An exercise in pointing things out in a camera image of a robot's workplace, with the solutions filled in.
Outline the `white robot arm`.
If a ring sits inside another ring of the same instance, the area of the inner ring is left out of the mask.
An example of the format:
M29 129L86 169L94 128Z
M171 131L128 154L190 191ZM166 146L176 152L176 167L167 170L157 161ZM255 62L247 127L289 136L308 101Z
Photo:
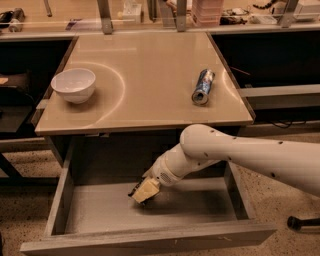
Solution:
M190 173L219 161L271 177L306 193L320 195L320 145L227 135L203 124L186 127L179 143L146 171L130 196L138 203L154 197Z

